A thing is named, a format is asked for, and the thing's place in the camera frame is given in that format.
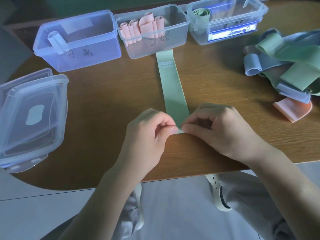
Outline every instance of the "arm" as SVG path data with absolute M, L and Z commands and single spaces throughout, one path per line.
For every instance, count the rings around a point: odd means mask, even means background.
M 259 137 L 236 109 L 202 104 L 182 124 L 219 153 L 249 166 L 266 186 L 297 239 L 317 239 L 320 190 L 286 157 Z
M 135 186 L 159 162 L 167 138 L 178 131 L 173 119 L 148 109 L 127 127 L 115 165 L 59 240 L 111 239 L 122 208 Z

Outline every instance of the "wooden table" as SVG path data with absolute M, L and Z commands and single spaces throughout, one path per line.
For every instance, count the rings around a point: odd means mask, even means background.
M 243 47 L 256 44 L 269 28 L 283 35 L 314 30 L 320 24 L 320 3 L 270 1 L 259 31 L 205 46 L 188 34 L 187 43 L 173 54 L 192 113 L 201 103 L 234 106 L 267 142 L 294 162 L 319 160 L 319 97 L 313 97 L 311 113 L 290 123 L 272 103 L 283 99 L 259 76 L 244 75 Z M 49 67 L 32 56 L 12 79 Z M 106 63 L 64 72 L 69 78 L 65 139 L 49 157 L 26 172 L 14 174 L 22 181 L 52 190 L 75 190 L 98 185 L 103 173 L 116 161 L 126 125 L 147 108 L 165 111 L 156 56 L 132 60 L 122 44 L 122 57 Z M 246 169 L 218 154 L 188 134 L 170 136 L 165 152 L 145 181 L 187 177 Z

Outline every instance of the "clear plastic container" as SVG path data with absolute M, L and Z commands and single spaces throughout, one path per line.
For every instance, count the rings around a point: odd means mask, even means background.
M 0 167 L 30 167 L 61 145 L 68 82 L 46 68 L 0 86 Z
M 200 45 L 246 35 L 257 30 L 268 7 L 258 0 L 200 0 L 189 3 L 189 32 Z M 194 10 L 210 11 L 209 21 L 200 19 Z
M 140 19 L 147 12 L 152 12 L 153 16 L 163 16 L 164 17 L 164 29 L 157 30 L 156 32 L 145 33 L 141 36 L 127 39 L 123 37 L 120 33 L 119 26 L 121 23 L 129 23 L 130 20 Z M 125 45 L 128 55 L 131 59 L 137 59 L 143 56 L 148 56 L 154 54 L 158 51 L 172 49 L 177 46 L 184 45 L 187 40 L 188 25 L 190 23 L 186 14 L 175 4 L 170 4 L 162 7 L 157 7 L 150 10 L 142 10 L 136 12 L 128 12 L 116 14 L 114 16 L 117 29 L 120 38 L 123 41 L 132 41 L 137 38 L 142 38 L 142 40 L 136 43 Z M 156 34 L 163 31 L 164 35 L 162 37 L 150 39 L 147 36 Z
M 58 72 L 121 57 L 116 23 L 103 10 L 42 24 L 33 51 Z

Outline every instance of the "person's right hand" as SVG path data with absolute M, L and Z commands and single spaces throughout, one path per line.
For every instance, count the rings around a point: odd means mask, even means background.
M 235 108 L 224 105 L 200 105 L 182 123 L 182 130 L 201 138 L 219 153 L 244 164 L 275 150 L 253 131 Z

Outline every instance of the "white oval sticker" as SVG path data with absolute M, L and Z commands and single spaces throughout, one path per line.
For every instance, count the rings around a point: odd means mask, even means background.
M 44 108 L 45 106 L 42 104 L 32 107 L 29 110 L 28 118 L 26 119 L 26 125 L 35 125 L 40 122 L 42 120 L 42 113 Z

